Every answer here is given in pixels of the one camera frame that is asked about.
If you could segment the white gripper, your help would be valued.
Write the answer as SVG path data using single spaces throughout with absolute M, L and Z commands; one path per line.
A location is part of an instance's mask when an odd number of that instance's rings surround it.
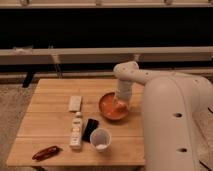
M 115 91 L 116 97 L 124 101 L 129 101 L 132 96 L 132 85 L 131 81 L 119 80 Z

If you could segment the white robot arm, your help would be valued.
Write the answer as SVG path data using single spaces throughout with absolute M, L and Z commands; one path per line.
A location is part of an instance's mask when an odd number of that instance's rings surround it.
M 141 113 L 146 171 L 200 171 L 193 116 L 213 104 L 213 84 L 197 75 L 141 70 L 134 61 L 114 67 L 116 96 L 128 101 L 144 86 Z

